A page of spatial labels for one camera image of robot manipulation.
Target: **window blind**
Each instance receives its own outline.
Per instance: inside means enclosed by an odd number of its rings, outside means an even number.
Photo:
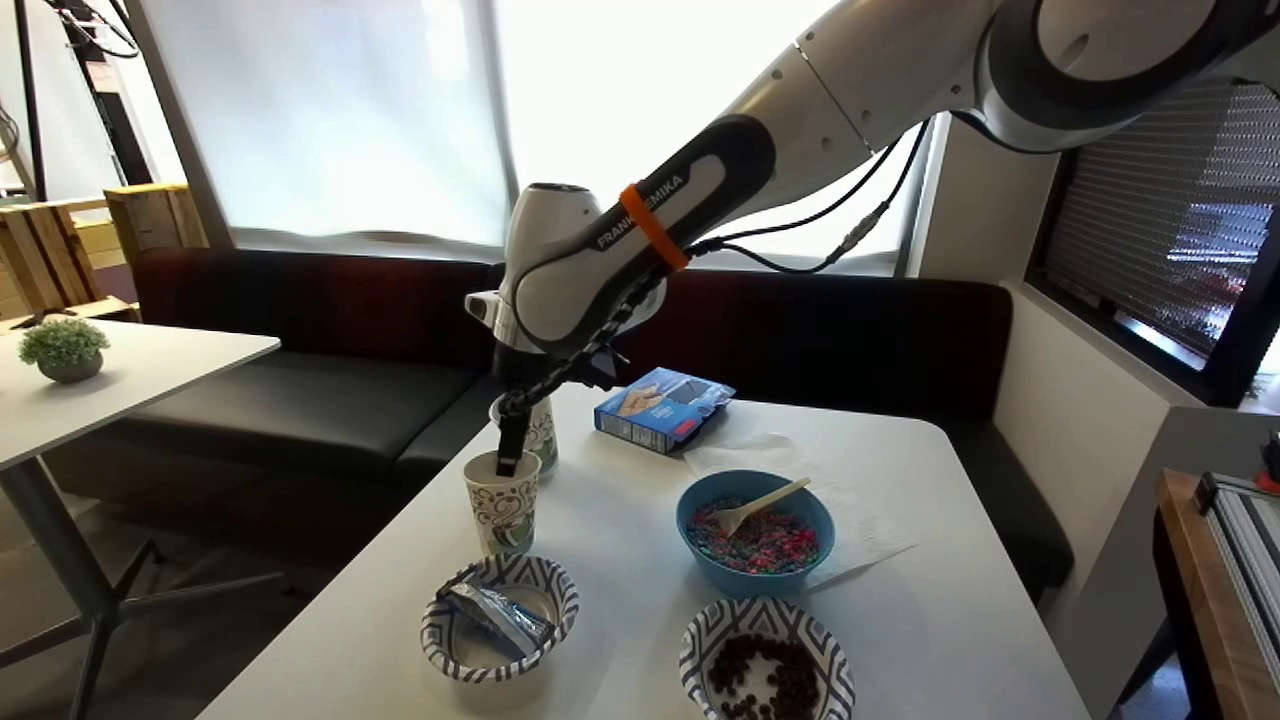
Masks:
[[[1205,369],[1280,203],[1280,103],[1209,77],[1068,160],[1038,279]]]

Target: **spoon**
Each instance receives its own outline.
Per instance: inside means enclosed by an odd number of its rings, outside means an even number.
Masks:
[[[742,502],[736,510],[712,514],[712,520],[719,523],[723,537],[736,537],[746,515],[763,514],[767,503],[776,503],[776,502],[784,502],[791,492],[799,492],[804,484],[806,484],[806,476],[804,481],[788,481],[788,484],[778,484],[778,490],[772,490],[772,492],[763,492],[755,502]]]

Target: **potted plant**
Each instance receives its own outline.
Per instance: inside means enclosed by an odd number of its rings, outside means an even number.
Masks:
[[[19,359],[56,383],[88,380],[104,369],[109,336],[75,318],[39,321],[19,345]]]

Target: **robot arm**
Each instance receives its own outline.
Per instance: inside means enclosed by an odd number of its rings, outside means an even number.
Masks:
[[[501,459],[579,357],[610,341],[686,249],[799,199],[957,111],[994,143],[1058,151],[1274,30],[1280,0],[842,0],[719,120],[579,233],[510,233],[496,318]]]

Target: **white table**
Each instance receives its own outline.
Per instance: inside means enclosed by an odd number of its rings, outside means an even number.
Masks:
[[[424,599],[480,557],[461,469],[482,428],[228,687],[228,720],[419,718],[695,718],[676,679],[680,633],[716,594],[676,540],[676,502],[723,449],[784,437],[834,515],[823,573],[914,545],[806,599],[853,657],[867,720],[1089,718],[1020,590],[947,437],[920,422],[736,406],[686,459],[593,433],[600,391],[553,395],[559,469],[538,490],[536,554],[579,584],[585,612],[510,696],[457,687],[417,648]]]
[[[75,621],[47,630],[14,648],[4,648],[0,670],[90,633],[73,718],[88,711],[109,635],[120,621],[150,609],[278,584],[278,573],[271,573],[237,584],[203,584],[126,599],[134,573],[146,557],[154,557],[154,548],[140,548],[126,573],[110,584],[109,573],[97,564],[90,548],[82,545],[75,520],[61,503],[39,459],[39,453],[69,444],[90,428],[104,428],[117,416],[150,406],[198,375],[263,357],[278,347],[278,341],[110,321],[90,323],[110,345],[104,353],[104,371],[69,390],[43,380],[32,366],[19,366],[19,332],[0,332],[0,484],[80,609]]]

